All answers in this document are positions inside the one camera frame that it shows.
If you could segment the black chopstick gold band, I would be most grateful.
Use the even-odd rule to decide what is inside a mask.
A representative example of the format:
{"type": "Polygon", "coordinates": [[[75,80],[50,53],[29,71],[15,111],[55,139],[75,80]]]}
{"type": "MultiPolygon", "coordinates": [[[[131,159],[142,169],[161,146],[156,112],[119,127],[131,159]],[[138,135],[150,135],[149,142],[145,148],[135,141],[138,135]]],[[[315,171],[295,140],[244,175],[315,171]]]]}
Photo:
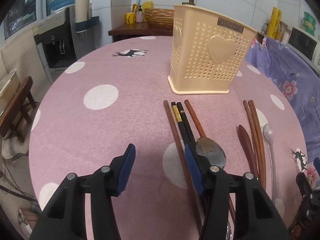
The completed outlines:
{"type": "Polygon", "coordinates": [[[174,111],[174,115],[180,130],[180,134],[183,140],[183,143],[186,145],[188,144],[191,150],[195,148],[195,138],[193,132],[191,130],[187,115],[184,111],[181,102],[172,102],[171,103],[172,109],[174,111]]]}

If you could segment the yellow soap bottle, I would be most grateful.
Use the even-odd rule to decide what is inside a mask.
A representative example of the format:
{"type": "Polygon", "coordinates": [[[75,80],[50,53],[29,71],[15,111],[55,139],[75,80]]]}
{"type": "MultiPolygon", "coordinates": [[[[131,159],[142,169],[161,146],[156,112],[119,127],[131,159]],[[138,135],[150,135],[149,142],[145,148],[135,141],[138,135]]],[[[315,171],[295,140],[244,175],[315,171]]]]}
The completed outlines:
{"type": "Polygon", "coordinates": [[[145,11],[146,9],[153,9],[153,1],[152,0],[146,0],[142,4],[142,10],[145,11]]]}

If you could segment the beige perforated utensil holder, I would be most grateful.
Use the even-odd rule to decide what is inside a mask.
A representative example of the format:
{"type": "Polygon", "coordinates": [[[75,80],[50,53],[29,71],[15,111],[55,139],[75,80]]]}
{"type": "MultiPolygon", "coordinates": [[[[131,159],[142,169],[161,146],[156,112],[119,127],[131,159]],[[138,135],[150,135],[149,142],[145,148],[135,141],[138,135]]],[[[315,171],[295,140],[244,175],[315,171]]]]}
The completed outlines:
{"type": "Polygon", "coordinates": [[[227,94],[256,30],[193,5],[174,7],[168,82],[178,95],[227,94]]]}

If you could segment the pink polka dot tablecloth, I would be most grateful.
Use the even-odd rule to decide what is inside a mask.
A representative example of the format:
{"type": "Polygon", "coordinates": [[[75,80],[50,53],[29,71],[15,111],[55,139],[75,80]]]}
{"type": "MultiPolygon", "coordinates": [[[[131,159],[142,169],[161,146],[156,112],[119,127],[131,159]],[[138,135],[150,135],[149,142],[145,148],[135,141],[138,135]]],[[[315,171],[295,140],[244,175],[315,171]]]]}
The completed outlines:
{"type": "Polygon", "coordinates": [[[71,172],[91,174],[122,155],[136,159],[125,191],[113,198],[122,239],[198,239],[188,191],[163,102],[188,100],[206,136],[224,150],[228,173],[249,171],[236,128],[249,128],[243,101],[274,132],[276,208],[289,225],[300,205],[292,152],[305,151],[300,123],[275,81],[244,62],[228,94],[180,96],[168,84],[172,39],[132,38],[81,58],[52,84],[35,116],[31,181],[40,207],[71,172]]]}

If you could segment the yellow mug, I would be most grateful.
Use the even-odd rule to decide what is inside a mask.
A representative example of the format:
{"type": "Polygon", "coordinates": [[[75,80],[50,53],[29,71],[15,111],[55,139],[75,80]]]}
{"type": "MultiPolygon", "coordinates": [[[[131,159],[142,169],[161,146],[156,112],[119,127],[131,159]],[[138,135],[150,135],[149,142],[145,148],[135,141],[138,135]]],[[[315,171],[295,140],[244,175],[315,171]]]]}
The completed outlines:
{"type": "Polygon", "coordinates": [[[136,13],[128,12],[125,14],[125,23],[126,24],[134,24],[136,22],[136,13]]]}

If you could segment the wooden handled dark spoon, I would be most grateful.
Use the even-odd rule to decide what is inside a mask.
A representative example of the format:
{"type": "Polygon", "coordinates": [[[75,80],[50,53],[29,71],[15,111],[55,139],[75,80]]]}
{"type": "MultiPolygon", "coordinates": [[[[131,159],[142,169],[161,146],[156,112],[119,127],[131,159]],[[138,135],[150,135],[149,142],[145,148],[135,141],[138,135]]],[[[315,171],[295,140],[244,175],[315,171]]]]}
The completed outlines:
{"type": "Polygon", "coordinates": [[[184,103],[200,135],[200,138],[196,141],[196,153],[198,155],[206,157],[211,165],[215,165],[221,169],[224,169],[226,165],[226,155],[224,150],[216,141],[206,136],[202,128],[202,125],[189,100],[185,100],[184,103]]]}

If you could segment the translucent plastic spoon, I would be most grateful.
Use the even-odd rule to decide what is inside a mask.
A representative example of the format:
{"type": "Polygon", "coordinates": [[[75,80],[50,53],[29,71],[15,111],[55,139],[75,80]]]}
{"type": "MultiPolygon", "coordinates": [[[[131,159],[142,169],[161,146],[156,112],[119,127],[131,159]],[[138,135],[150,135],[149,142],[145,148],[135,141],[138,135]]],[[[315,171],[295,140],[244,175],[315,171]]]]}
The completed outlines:
{"type": "Polygon", "coordinates": [[[265,124],[263,126],[263,137],[268,144],[268,152],[270,156],[270,164],[271,164],[271,183],[272,183],[272,202],[276,203],[276,162],[274,158],[274,149],[273,149],[273,142],[274,142],[274,133],[270,124],[265,124]]]}

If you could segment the water dispenser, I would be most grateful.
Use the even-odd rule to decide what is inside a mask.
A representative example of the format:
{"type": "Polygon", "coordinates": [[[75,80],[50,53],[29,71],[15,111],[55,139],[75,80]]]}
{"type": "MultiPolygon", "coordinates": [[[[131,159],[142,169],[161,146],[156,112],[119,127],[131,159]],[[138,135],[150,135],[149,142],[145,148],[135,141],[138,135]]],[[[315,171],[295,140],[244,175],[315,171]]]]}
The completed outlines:
{"type": "Polygon", "coordinates": [[[49,73],[62,74],[76,61],[71,8],[65,7],[39,23],[35,41],[43,46],[49,73]]]}

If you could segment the green package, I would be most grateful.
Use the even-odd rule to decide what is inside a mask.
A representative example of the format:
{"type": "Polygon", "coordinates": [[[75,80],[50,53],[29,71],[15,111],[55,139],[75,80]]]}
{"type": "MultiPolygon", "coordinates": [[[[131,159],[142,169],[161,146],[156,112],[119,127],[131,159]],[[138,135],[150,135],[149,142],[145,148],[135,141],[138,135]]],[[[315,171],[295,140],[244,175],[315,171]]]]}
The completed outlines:
{"type": "Polygon", "coordinates": [[[302,29],[307,33],[309,33],[310,35],[314,36],[316,31],[316,23],[317,22],[315,18],[310,13],[305,11],[304,17],[303,17],[302,29]]]}

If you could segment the black chopstick thin band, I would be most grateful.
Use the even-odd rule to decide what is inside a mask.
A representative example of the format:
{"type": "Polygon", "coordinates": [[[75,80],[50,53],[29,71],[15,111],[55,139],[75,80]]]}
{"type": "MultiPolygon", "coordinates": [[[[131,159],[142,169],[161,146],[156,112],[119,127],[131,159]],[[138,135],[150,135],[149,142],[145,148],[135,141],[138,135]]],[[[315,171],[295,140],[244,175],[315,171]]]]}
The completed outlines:
{"type": "Polygon", "coordinates": [[[195,152],[195,146],[196,146],[196,141],[193,135],[193,132],[191,130],[188,118],[186,116],[186,113],[184,112],[183,106],[181,102],[176,103],[178,112],[181,117],[181,125],[179,125],[180,128],[180,133],[182,136],[182,140],[184,144],[188,144],[189,147],[193,152],[195,152]]]}

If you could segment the yellow package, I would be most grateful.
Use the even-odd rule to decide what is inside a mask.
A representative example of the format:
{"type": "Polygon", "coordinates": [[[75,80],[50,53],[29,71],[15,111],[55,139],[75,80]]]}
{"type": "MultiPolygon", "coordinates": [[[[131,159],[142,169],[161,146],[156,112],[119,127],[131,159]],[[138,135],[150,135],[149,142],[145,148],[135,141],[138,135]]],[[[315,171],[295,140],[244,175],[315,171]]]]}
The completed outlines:
{"type": "Polygon", "coordinates": [[[268,24],[268,29],[266,35],[270,38],[275,38],[278,27],[280,25],[280,19],[281,19],[281,10],[273,7],[271,18],[268,24]]]}

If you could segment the dark wooden side table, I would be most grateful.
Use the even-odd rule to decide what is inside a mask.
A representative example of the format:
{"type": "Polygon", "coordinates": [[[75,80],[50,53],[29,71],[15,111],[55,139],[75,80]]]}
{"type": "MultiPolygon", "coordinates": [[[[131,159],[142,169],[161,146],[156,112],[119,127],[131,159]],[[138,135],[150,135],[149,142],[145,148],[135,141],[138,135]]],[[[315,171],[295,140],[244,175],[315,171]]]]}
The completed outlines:
{"type": "Polygon", "coordinates": [[[108,31],[113,42],[140,36],[172,36],[172,25],[156,25],[147,22],[122,24],[108,31]]]}

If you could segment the wooden chair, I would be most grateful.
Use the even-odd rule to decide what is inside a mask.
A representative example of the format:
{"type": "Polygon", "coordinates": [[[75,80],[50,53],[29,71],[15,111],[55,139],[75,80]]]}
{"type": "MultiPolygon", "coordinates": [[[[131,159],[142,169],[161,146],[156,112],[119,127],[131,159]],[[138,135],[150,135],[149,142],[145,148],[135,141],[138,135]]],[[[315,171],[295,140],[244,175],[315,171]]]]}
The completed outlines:
{"type": "Polygon", "coordinates": [[[7,109],[4,111],[1,117],[1,137],[5,137],[8,130],[11,130],[14,135],[19,139],[20,142],[24,142],[24,136],[18,131],[17,127],[14,125],[14,119],[16,115],[20,112],[28,124],[32,123],[31,117],[28,112],[24,109],[23,104],[26,99],[28,99],[30,105],[33,109],[36,108],[36,102],[31,94],[31,88],[33,85],[33,80],[31,76],[26,77],[16,94],[9,103],[7,109]]]}

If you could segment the white microwave oven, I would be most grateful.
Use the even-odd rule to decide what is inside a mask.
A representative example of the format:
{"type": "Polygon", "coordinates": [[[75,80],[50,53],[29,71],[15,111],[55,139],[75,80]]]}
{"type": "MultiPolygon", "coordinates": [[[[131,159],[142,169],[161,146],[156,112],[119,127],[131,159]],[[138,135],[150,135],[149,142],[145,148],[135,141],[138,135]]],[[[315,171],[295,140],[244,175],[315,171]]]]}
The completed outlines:
{"type": "Polygon", "coordinates": [[[287,46],[310,66],[319,70],[319,40],[303,29],[293,27],[287,46]]]}

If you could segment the brown wooden chopstick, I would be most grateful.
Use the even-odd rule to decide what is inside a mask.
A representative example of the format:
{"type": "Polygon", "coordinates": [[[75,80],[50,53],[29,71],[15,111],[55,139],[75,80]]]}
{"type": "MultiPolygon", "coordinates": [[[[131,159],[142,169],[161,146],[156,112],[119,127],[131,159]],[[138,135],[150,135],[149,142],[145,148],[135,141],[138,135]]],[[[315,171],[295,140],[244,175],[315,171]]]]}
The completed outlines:
{"type": "Polygon", "coordinates": [[[196,199],[196,194],[195,194],[195,191],[194,191],[193,183],[191,181],[191,176],[190,176],[190,173],[189,173],[189,170],[188,170],[188,167],[187,167],[187,163],[185,161],[184,150],[183,150],[183,147],[182,147],[182,144],[181,144],[181,140],[180,140],[180,137],[179,137],[176,125],[175,125],[174,117],[173,117],[173,115],[171,113],[171,109],[170,109],[168,101],[164,100],[163,101],[163,105],[164,105],[165,112],[167,114],[167,119],[168,119],[168,122],[169,122],[169,125],[170,125],[170,128],[171,128],[171,132],[172,132],[172,135],[174,137],[174,141],[175,141],[175,144],[176,144],[176,147],[177,147],[178,155],[179,155],[180,162],[181,162],[181,165],[182,165],[184,178],[185,178],[185,181],[186,181],[186,184],[187,184],[188,196],[189,196],[191,208],[193,210],[193,215],[194,215],[194,218],[195,218],[197,231],[198,231],[199,236],[200,236],[201,230],[202,230],[201,216],[200,216],[200,212],[199,212],[198,205],[197,205],[197,199],[196,199]]]}

